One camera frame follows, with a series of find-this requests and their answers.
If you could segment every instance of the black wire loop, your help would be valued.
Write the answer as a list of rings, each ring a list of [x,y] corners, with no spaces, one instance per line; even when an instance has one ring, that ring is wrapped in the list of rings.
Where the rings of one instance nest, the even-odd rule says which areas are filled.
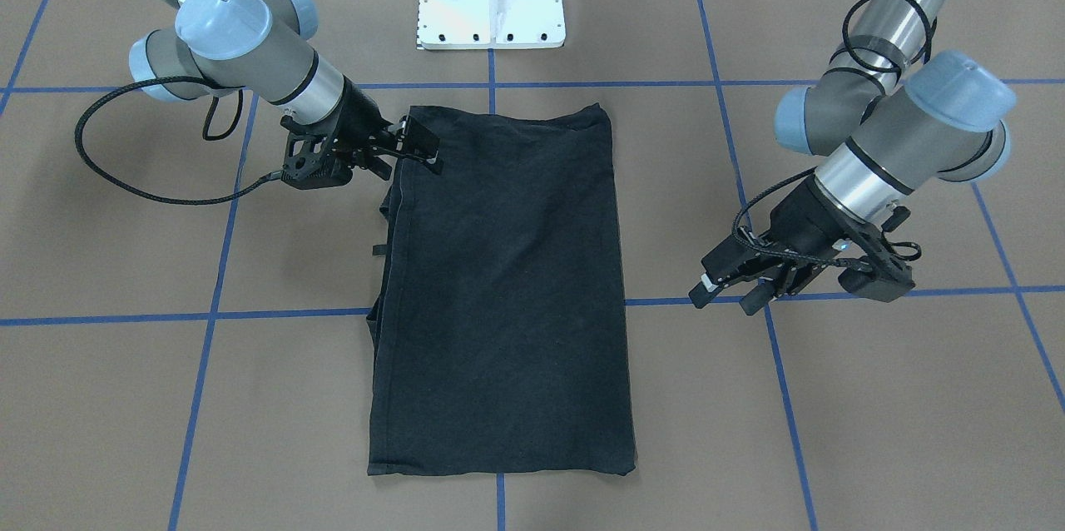
[[[853,59],[856,64],[861,65],[862,67],[870,71],[875,71],[881,73],[895,73],[897,76],[902,76],[901,63],[894,63],[891,64],[890,67],[879,67],[871,63],[865,62],[863,57],[858,56],[858,53],[856,53],[854,49],[854,44],[851,42],[851,31],[850,31],[851,18],[854,17],[855,13],[857,13],[857,11],[859,11],[859,9],[862,9],[863,5],[869,1],[870,0],[859,0],[855,2],[854,6],[852,6],[851,10],[847,12],[847,16],[843,17],[843,30],[842,30],[843,48],[847,49],[847,54],[849,54],[849,56],[851,56],[851,59]],[[914,12],[917,13],[917,16],[920,17],[921,24],[924,26],[924,46],[921,47],[921,49],[917,52],[916,56],[914,56],[914,61],[911,61],[911,63],[916,63],[917,62],[916,60],[921,55],[924,56],[924,62],[927,63],[929,57],[932,56],[932,36],[935,34],[936,23],[933,21],[929,21],[928,14],[925,14],[924,10],[921,9],[920,3],[917,3],[917,0],[903,0],[903,1],[905,1],[907,4],[910,4],[911,7],[913,7]]]
[[[157,194],[145,193],[144,189],[138,189],[138,187],[129,185],[129,183],[122,182],[120,181],[120,179],[115,178],[115,176],[108,173],[108,171],[105,170],[102,170],[102,168],[98,166],[98,164],[96,164],[95,161],[93,161],[89,157],[88,153],[85,151],[85,144],[84,144],[85,125],[88,123],[88,119],[92,118],[92,116],[96,114],[97,111],[102,109],[103,105],[106,105],[108,102],[111,102],[112,100],[118,98],[124,94],[133,92],[134,89],[140,89],[142,87],[148,87],[152,85],[162,85],[166,83],[180,83],[180,82],[197,83],[200,85],[206,85],[213,89],[222,88],[222,86],[211,82],[210,80],[194,79],[194,77],[191,76],[173,76],[173,77],[166,77],[166,79],[150,79],[150,80],[133,82],[131,84],[127,84],[117,89],[109,92],[106,95],[102,96],[102,98],[100,98],[96,102],[93,102],[93,104],[88,109],[85,109],[85,112],[81,115],[81,118],[78,119],[78,123],[73,128],[73,145],[78,151],[78,155],[81,156],[82,161],[84,161],[84,164],[86,164],[88,168],[91,168],[96,175],[99,175],[100,178],[106,179],[108,182],[114,183],[114,185],[121,187],[121,189],[126,189],[127,193],[135,194],[137,195],[137,197],[147,198],[147,200],[163,202],[163,204],[186,204],[186,205],[222,204],[222,202],[236,200],[236,198],[243,197],[243,195],[247,193],[251,193],[252,189],[256,189],[260,185],[263,185],[263,183],[274,182],[275,179],[281,179],[281,171],[277,170],[273,171],[273,173],[266,173],[262,176],[262,178],[259,178],[255,182],[252,182],[251,185],[248,185],[244,189],[239,190],[239,193],[229,194],[227,195],[227,197],[207,198],[207,200],[182,200],[182,198],[160,197]]]
[[[236,90],[236,114],[233,115],[233,121],[229,125],[229,129],[217,135],[211,135],[211,120],[214,119],[214,111],[218,107],[217,96],[212,96],[211,107],[207,110],[207,117],[203,119],[203,132],[201,133],[202,139],[207,142],[216,142],[218,139],[227,139],[236,129],[236,125],[241,121],[241,115],[244,114],[244,88]]]
[[[809,178],[810,175],[814,175],[814,168],[808,168],[808,170],[804,170],[802,173],[792,175],[791,178],[787,178],[785,181],[777,182],[775,185],[763,190],[757,195],[757,197],[754,197],[754,200],[751,200],[748,204],[743,205],[743,208],[737,213],[736,218],[733,220],[733,238],[740,243],[740,246],[746,247],[746,249],[756,251],[758,254],[775,255],[775,258],[784,259],[784,261],[806,262],[809,263],[809,265],[838,266],[840,269],[862,270],[864,273],[870,272],[870,270],[872,270],[872,266],[869,265],[869,263],[858,261],[858,259],[855,258],[817,258],[817,255],[813,254],[789,253],[784,250],[766,249],[766,247],[756,246],[755,243],[751,243],[750,239],[744,238],[744,236],[740,234],[740,220],[747,215],[748,212],[750,212],[754,204],[757,204],[763,198],[768,197],[768,195],[776,193],[777,189],[782,189],[785,185],[791,185],[791,183],[799,182],[800,179]]]
[[[917,243],[894,243],[890,242],[890,239],[886,238],[886,236],[884,238],[884,243],[886,243],[887,246],[891,247],[891,254],[897,255],[899,261],[915,262],[917,261],[917,259],[920,259],[922,254],[924,254],[923,250],[921,250],[920,244]],[[910,249],[913,250],[913,253],[899,254],[899,251],[895,249]]]

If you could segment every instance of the blue tape line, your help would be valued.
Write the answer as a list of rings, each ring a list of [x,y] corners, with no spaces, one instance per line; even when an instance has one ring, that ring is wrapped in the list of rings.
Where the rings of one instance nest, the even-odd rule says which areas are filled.
[[[817,85],[818,80],[721,80],[721,85]]]
[[[196,436],[196,421],[199,418],[200,400],[203,398],[203,380],[207,376],[207,363],[211,355],[211,342],[214,338],[214,319],[207,322],[207,333],[203,334],[203,348],[200,350],[199,368],[196,370],[196,387],[193,391],[193,404],[190,406],[189,426],[185,428],[185,443],[181,448],[181,465],[178,467],[178,482],[174,488],[174,503],[170,505],[168,531],[177,531],[178,516],[181,514],[181,500],[185,494],[185,479],[189,474],[189,461],[193,452],[193,438]]]
[[[108,322],[207,321],[207,312],[174,312],[162,315],[39,316],[0,319],[0,327],[98,326]]]
[[[903,297],[936,297],[936,296],[995,296],[1013,295],[1047,295],[1047,293],[1065,293],[1065,285],[1022,285],[1014,288],[924,288],[913,289]],[[738,303],[741,296],[719,296],[714,303]],[[785,302],[802,302],[802,300],[856,300],[849,293],[807,293],[807,295],[785,296]],[[625,306],[690,306],[687,297],[630,297],[625,300]],[[314,316],[363,316],[370,315],[370,308],[296,308],[290,311],[229,311],[218,312],[216,319],[299,319]],[[87,316],[39,316],[39,318],[0,319],[0,327],[52,327],[52,326],[93,326],[93,323],[121,322],[171,322],[171,321],[207,321],[210,312],[163,312],[163,314],[144,315],[87,315]]]
[[[502,472],[495,475],[495,529],[507,531],[507,485]]]
[[[796,467],[799,469],[799,483],[802,484],[803,502],[806,504],[806,517],[809,519],[810,531],[818,531],[817,511],[814,509],[814,494],[810,491],[809,478],[806,476],[806,460],[802,455],[802,441],[799,439],[799,426],[796,425],[794,410],[791,408],[791,392],[788,389],[788,379],[784,374],[784,360],[781,358],[781,346],[776,342],[776,326],[773,314],[766,306],[766,327],[769,330],[769,344],[773,350],[773,364],[776,365],[776,382],[781,386],[781,399],[784,401],[784,415],[788,420],[788,433],[791,435],[791,449],[794,451]]]
[[[1035,327],[1035,319],[1032,319],[1032,314],[1028,310],[1028,303],[1025,300],[1023,292],[1020,285],[1017,284],[1017,277],[1013,270],[1013,266],[1010,265],[1010,260],[1005,254],[1005,247],[1002,244],[1002,239],[998,235],[998,229],[995,227],[995,221],[992,219],[990,210],[987,208],[987,202],[984,201],[984,195],[980,192],[980,187],[976,183],[970,183],[972,186],[972,193],[977,197],[977,204],[980,204],[980,212],[984,216],[984,221],[987,223],[987,230],[990,232],[992,239],[995,243],[995,249],[999,253],[999,258],[1002,261],[1002,266],[1005,268],[1006,277],[1010,278],[1010,285],[1014,289],[1017,297],[1017,306],[1020,308],[1021,314],[1025,316],[1025,322],[1028,323],[1028,331],[1032,334],[1032,342],[1035,344],[1035,350],[1039,354],[1039,360],[1043,361],[1043,368],[1046,368],[1047,377],[1050,379],[1050,386],[1053,387],[1054,395],[1058,396],[1058,403],[1062,406],[1062,412],[1065,413],[1065,392],[1062,392],[1062,384],[1058,380],[1058,372],[1054,372],[1053,364],[1050,363],[1050,356],[1047,353],[1046,346],[1043,345],[1043,338],[1039,337],[1038,327]]]
[[[736,193],[739,194],[739,204],[746,204],[747,193],[743,190],[743,179],[740,176],[739,160],[736,156],[736,144],[733,140],[732,125],[728,120],[728,109],[725,106],[725,94],[720,82],[721,74],[718,72],[718,60],[716,53],[714,52],[714,36],[710,34],[710,22],[706,16],[706,6],[704,1],[695,0],[695,3],[699,5],[699,16],[703,23],[703,37],[706,40],[706,52],[710,60],[710,72],[716,82],[714,84],[714,89],[718,95],[718,109],[721,111],[721,122],[725,129],[725,142],[728,145],[728,159],[732,161],[733,170],[736,176]],[[750,213],[748,213],[747,220],[750,225]]]
[[[739,195],[739,201],[741,204],[747,203],[747,194],[743,190],[743,179],[740,172],[739,160],[736,156],[736,145],[733,140],[732,126],[728,120],[728,109],[725,104],[724,87],[721,84],[721,74],[718,71],[718,61],[714,50],[714,36],[710,33],[709,19],[706,16],[706,7],[703,0],[695,0],[699,4],[699,16],[703,23],[703,35],[706,39],[706,52],[710,59],[710,71],[714,74],[714,80],[716,81],[714,88],[718,95],[718,107],[721,110],[721,122],[724,126],[725,140],[728,144],[728,159],[732,161],[732,166],[736,175],[736,193]],[[748,225],[751,223],[750,213],[747,216]],[[794,425],[794,413],[791,411],[791,399],[788,394],[787,379],[784,375],[784,364],[781,360],[780,349],[776,346],[776,330],[773,326],[772,315],[770,314],[769,308],[765,308],[766,316],[766,327],[769,331],[770,344],[773,347],[773,360],[776,363],[776,376],[781,384],[781,395],[784,399],[784,412],[788,421],[788,430],[791,433],[791,445],[794,450],[796,466],[799,469],[799,479],[802,482],[803,498],[806,503],[806,514],[809,518],[810,531],[817,531],[817,514],[814,509],[814,499],[809,489],[809,482],[806,479],[806,466],[803,461],[802,455],[802,444],[799,442],[799,432]]]
[[[1020,293],[1025,295],[1048,295],[1049,293],[1065,293],[1065,285],[1022,285]]]
[[[488,49],[488,113],[495,114],[495,50]]]
[[[357,83],[363,89],[485,89],[487,82]]]
[[[803,86],[815,85],[818,80],[721,80],[723,86]],[[1007,84],[1065,84],[1065,79],[1013,79]],[[496,89],[564,88],[564,87],[708,87],[712,80],[619,80],[619,81],[566,81],[566,82],[494,82]],[[488,89],[490,82],[395,82],[357,83],[363,89]],[[10,94],[77,94],[111,92],[118,86],[22,86],[0,88]]]
[[[13,87],[11,88],[12,94],[83,94],[83,93],[108,93],[118,89],[118,86],[114,85],[79,85],[79,86],[56,86],[56,87],[45,87],[45,86],[27,86],[27,87]]]
[[[11,77],[7,79],[7,85],[4,86],[3,95],[0,95],[0,115],[7,107],[7,100],[11,99],[12,88],[15,87],[15,80],[18,79],[18,74],[22,71],[22,65],[26,64],[26,56],[30,53],[30,45],[33,43],[34,35],[37,34],[37,27],[40,26],[40,18],[45,16],[45,9],[48,7],[48,1],[40,0],[40,4],[37,5],[37,12],[33,16],[33,22],[30,23],[30,30],[26,33],[26,39],[22,40],[22,49],[18,51],[18,60],[15,61],[15,68],[11,71]]]
[[[251,98],[251,106],[248,110],[248,120],[244,129],[244,144],[241,145],[241,160],[236,165],[236,179],[233,182],[233,193],[241,188],[241,178],[244,173],[244,164],[248,156],[248,144],[251,140],[251,130],[256,122],[256,113],[259,106],[259,96]],[[200,401],[203,398],[203,383],[207,379],[207,365],[211,358],[211,344],[214,341],[214,327],[218,318],[218,304],[222,302],[222,288],[226,280],[226,265],[229,261],[229,249],[233,239],[233,228],[236,223],[236,206],[239,198],[229,202],[229,217],[226,221],[226,234],[222,243],[222,253],[218,258],[218,276],[214,284],[214,293],[211,296],[211,311],[208,315],[207,331],[203,334],[203,348],[200,352],[200,365],[196,371],[196,387],[193,391],[193,404],[189,414],[189,426],[185,429],[185,443],[181,449],[181,465],[178,467],[178,481],[174,487],[174,503],[170,507],[170,522],[167,531],[177,531],[178,518],[181,515],[181,500],[185,492],[185,479],[189,475],[189,462],[192,459],[193,442],[196,438],[196,422],[199,418]]]
[[[1007,84],[1017,84],[1017,85],[1055,84],[1055,83],[1065,83],[1065,79],[1005,79],[1002,80],[1002,82]]]
[[[240,321],[240,319],[295,319],[312,318],[312,316],[354,316],[370,315],[368,308],[313,308],[305,311],[240,311],[219,312],[215,316],[219,321]]]
[[[557,82],[498,82],[496,87],[688,87],[710,86],[712,80],[617,80],[617,81],[557,81]]]

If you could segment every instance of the tan floor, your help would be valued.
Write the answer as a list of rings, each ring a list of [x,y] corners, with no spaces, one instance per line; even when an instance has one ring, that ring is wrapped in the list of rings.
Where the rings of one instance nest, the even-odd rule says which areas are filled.
[[[493,59],[415,51],[416,0],[316,0],[312,44],[388,117],[601,102],[615,122],[636,472],[427,480],[364,472],[387,185],[121,193],[71,129],[174,12],[0,0],[0,530],[1065,529],[1065,0],[944,10],[936,49],[1019,102],[997,178],[911,200],[918,292],[846,300],[824,277],[754,318],[681,300],[738,209],[733,151],[747,197],[814,163],[776,147],[773,110],[855,1],[566,0],[564,48]],[[197,104],[125,98],[88,148],[157,193],[228,193],[241,134],[202,144]],[[245,181],[277,167],[277,117],[253,110]]]

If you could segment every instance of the black cloth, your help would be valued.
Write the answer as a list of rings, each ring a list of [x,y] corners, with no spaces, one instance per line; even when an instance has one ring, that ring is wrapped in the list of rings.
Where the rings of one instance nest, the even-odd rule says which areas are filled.
[[[443,173],[400,161],[370,475],[635,467],[610,119],[415,106]]]

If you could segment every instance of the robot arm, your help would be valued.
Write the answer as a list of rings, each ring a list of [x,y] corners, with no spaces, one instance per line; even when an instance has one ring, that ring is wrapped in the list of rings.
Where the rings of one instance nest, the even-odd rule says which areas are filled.
[[[805,178],[772,210],[769,231],[756,235],[740,225],[749,208],[736,217],[733,234],[702,261],[705,273],[689,293],[697,308],[731,285],[757,281],[740,302],[754,315],[829,266],[843,269],[847,292],[867,299],[890,302],[915,287],[907,262],[919,247],[902,255],[895,250],[902,244],[885,238],[910,216],[900,202],[930,178],[973,182],[995,173],[1010,153],[1001,117],[1016,103],[1005,84],[956,51],[927,61],[891,94],[905,69],[928,57],[945,1],[863,0],[849,12],[843,44],[821,80],[789,92],[776,111],[783,147],[828,159],[791,179]],[[838,258],[849,244],[865,254]]]
[[[355,166],[388,179],[380,154],[414,159],[440,170],[439,140],[409,118],[384,119],[376,103],[307,44],[317,30],[311,0],[165,0],[175,27],[130,50],[137,81],[189,76],[194,83],[146,88],[161,100],[193,100],[248,87],[282,110],[289,130],[281,179],[298,187],[343,185]]]

